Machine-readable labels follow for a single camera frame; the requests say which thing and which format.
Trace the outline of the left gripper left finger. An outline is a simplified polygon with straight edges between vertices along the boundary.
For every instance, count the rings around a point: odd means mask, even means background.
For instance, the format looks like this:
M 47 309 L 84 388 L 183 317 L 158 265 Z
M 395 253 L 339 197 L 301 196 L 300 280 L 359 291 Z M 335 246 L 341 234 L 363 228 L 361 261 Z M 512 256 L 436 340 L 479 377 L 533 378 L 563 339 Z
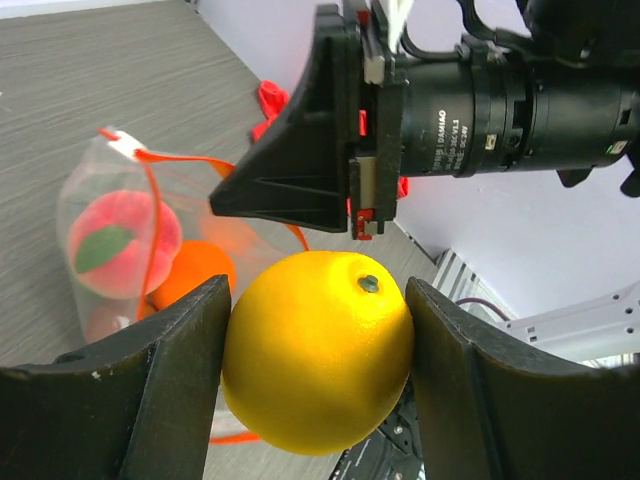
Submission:
M 216 276 L 47 365 L 1 371 L 5 479 L 199 479 L 231 310 Z

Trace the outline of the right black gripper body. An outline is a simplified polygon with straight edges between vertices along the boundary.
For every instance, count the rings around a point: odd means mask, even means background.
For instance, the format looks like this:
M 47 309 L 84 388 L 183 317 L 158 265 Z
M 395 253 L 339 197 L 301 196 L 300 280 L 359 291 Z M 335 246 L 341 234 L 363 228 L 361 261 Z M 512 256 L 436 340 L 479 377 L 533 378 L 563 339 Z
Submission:
M 381 1 L 345 1 L 343 15 L 354 129 L 347 143 L 351 234 L 371 240 L 396 215 L 408 64 L 389 46 L 391 22 Z

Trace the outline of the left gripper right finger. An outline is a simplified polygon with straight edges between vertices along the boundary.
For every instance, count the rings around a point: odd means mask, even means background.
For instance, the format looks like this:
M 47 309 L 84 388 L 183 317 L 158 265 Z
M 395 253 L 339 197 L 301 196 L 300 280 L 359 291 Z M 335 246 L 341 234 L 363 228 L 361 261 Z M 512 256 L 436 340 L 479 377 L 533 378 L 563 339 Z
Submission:
M 405 298 L 430 479 L 635 479 L 639 369 L 593 369 L 465 312 L 423 280 Z

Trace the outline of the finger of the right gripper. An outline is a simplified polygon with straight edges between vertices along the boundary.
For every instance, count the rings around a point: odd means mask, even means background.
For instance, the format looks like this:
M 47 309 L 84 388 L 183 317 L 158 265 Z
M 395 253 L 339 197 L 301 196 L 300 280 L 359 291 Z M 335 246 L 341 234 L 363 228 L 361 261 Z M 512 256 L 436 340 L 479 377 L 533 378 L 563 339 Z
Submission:
M 347 229 L 348 163 L 360 137 L 360 29 L 353 5 L 316 9 L 303 75 L 287 106 L 211 193 L 218 216 Z

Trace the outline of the orange fruit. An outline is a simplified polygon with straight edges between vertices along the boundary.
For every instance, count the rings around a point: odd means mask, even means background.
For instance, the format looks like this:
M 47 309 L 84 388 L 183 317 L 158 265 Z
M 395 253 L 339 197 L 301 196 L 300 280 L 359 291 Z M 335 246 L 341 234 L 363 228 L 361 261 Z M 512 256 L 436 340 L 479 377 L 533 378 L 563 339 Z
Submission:
M 151 302 L 157 310 L 165 309 L 216 275 L 226 275 L 230 290 L 235 289 L 236 268 L 224 250 L 204 240 L 185 240 Z

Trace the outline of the yellow lemon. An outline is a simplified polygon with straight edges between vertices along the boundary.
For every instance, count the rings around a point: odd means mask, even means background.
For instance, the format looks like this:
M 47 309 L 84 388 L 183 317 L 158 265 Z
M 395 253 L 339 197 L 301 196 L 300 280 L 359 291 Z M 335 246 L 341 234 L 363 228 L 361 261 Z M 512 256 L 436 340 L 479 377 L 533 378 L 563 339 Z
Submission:
M 391 413 L 413 351 L 411 314 L 382 264 L 355 252 L 302 252 L 262 272 L 234 306 L 224 397 L 277 448 L 338 453 Z

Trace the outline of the clear zip top bag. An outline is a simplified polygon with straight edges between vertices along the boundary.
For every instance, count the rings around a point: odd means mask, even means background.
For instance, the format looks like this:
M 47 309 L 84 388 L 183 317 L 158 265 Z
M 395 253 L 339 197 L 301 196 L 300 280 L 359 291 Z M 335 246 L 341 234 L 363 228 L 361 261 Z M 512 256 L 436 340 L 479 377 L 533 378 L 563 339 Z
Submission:
M 64 183 L 58 242 L 84 338 L 102 340 L 216 275 L 238 298 L 267 267 L 308 249 L 301 229 L 220 217 L 212 190 L 233 172 L 211 157 L 159 153 L 101 129 Z

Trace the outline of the pink yellow peach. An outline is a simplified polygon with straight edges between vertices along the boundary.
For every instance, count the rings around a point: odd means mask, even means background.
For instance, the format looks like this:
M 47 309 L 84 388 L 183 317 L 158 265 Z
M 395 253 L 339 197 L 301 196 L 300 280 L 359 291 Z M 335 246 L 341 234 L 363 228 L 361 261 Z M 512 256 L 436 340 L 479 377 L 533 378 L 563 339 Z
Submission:
M 116 190 L 92 201 L 67 236 L 71 271 L 88 289 L 112 299 L 131 299 L 155 290 L 167 278 L 182 244 L 175 212 L 160 203 L 160 236 L 155 232 L 149 193 Z

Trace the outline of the red apple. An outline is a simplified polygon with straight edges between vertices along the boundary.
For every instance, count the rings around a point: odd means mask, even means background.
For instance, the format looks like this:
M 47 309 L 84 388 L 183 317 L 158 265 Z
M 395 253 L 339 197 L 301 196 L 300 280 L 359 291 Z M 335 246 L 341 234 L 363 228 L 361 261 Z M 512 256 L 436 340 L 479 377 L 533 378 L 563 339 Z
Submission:
M 100 341 L 133 323 L 130 310 L 124 304 L 103 304 L 96 307 L 90 314 L 84 337 L 91 344 Z

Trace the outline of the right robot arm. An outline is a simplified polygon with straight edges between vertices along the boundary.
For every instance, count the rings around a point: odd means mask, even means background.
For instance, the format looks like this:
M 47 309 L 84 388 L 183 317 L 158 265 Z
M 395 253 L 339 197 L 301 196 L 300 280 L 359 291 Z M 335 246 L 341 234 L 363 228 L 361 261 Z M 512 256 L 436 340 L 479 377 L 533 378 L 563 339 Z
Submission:
M 521 1 L 521 36 L 460 5 L 450 52 L 415 46 L 379 1 L 323 4 L 284 111 L 211 193 L 218 216 L 368 240 L 403 177 L 554 171 L 574 187 L 639 161 L 639 5 Z

